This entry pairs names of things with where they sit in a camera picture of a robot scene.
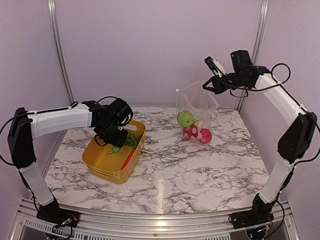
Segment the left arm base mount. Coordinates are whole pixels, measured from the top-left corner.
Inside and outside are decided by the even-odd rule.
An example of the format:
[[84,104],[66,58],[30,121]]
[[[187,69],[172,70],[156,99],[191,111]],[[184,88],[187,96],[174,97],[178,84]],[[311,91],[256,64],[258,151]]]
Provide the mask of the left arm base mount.
[[63,222],[67,219],[71,219],[71,222],[68,225],[72,228],[76,228],[80,219],[80,213],[78,211],[59,208],[47,213],[38,211],[36,217],[40,220],[59,225],[60,227],[63,226]]

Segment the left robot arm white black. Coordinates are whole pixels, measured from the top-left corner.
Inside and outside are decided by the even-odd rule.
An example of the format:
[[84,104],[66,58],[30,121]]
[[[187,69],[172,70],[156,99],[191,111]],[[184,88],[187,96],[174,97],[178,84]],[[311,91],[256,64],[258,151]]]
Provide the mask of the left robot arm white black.
[[92,128],[105,144],[121,148],[128,132],[124,129],[133,118],[133,110],[126,101],[112,97],[110,104],[98,101],[75,101],[69,106],[46,110],[18,108],[1,130],[10,126],[7,143],[11,162],[1,160],[18,170],[25,186],[39,202],[38,213],[58,223],[66,215],[37,166],[33,141],[43,136],[76,128]]

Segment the green grape bunch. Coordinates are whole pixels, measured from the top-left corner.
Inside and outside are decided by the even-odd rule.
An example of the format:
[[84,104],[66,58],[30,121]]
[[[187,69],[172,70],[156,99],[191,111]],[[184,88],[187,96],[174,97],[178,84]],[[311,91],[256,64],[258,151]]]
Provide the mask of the green grape bunch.
[[129,132],[127,134],[127,137],[126,137],[124,145],[125,146],[130,146],[130,147],[133,147],[134,149],[136,149],[137,146],[140,143],[141,137],[142,137],[141,135],[140,136],[135,136],[134,134]]

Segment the clear zip top bag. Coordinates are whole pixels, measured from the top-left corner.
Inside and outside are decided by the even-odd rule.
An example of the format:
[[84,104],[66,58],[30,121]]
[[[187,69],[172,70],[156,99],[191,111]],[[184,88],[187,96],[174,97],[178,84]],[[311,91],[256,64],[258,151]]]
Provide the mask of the clear zip top bag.
[[[220,107],[220,104],[215,99],[212,92],[204,90],[202,81],[196,81],[184,89],[176,89],[176,121],[177,115],[182,111],[189,111],[193,114],[193,117],[198,120],[198,130],[205,128],[211,131],[212,138],[212,123],[211,114]],[[183,137],[183,127],[181,127],[177,121],[177,124],[181,130]],[[189,139],[195,143],[199,143],[198,139]]]

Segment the green bitter gourd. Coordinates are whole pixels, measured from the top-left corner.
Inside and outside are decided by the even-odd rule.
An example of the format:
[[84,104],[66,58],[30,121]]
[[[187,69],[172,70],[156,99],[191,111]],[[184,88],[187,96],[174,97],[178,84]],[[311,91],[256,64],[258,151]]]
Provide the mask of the green bitter gourd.
[[111,150],[112,150],[113,153],[118,153],[121,150],[121,147],[113,145]]

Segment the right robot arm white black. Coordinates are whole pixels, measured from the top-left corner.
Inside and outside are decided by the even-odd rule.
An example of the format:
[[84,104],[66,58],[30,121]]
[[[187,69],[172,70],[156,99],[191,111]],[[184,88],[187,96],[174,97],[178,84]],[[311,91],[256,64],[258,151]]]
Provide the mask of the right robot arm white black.
[[203,84],[203,89],[216,95],[233,90],[263,93],[288,126],[277,144],[280,160],[275,163],[265,186],[254,197],[251,210],[230,216],[233,223],[248,220],[258,224],[271,213],[281,191],[289,184],[295,167],[304,162],[302,158],[319,125],[317,115],[308,111],[285,89],[283,82],[274,76],[273,70],[253,64],[247,50],[234,51],[230,56],[232,73],[226,73],[216,59],[210,56],[204,59],[213,77]]

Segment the green apple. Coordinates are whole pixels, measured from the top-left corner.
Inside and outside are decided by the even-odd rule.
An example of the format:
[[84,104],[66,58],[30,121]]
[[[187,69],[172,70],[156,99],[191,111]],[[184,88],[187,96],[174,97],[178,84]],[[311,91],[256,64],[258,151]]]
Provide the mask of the green apple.
[[193,123],[193,119],[193,114],[188,110],[181,111],[177,115],[177,122],[182,128],[191,126]]

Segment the red apple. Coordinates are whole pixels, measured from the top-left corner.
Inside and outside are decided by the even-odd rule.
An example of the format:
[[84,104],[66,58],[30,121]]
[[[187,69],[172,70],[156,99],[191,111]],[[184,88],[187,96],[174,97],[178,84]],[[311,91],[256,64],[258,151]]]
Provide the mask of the red apple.
[[198,141],[201,144],[208,144],[212,140],[212,133],[207,128],[202,128],[198,133]]
[[192,124],[188,127],[182,129],[182,135],[187,139],[200,139],[202,137],[201,133],[198,130],[198,127],[195,124]]

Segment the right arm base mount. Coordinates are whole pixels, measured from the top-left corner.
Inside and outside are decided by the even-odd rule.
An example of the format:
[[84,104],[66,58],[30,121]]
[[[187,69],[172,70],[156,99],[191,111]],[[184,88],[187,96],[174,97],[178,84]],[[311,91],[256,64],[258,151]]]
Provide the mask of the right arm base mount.
[[247,228],[274,220],[271,212],[256,215],[252,210],[233,212],[228,216],[228,221],[233,225],[234,229]]

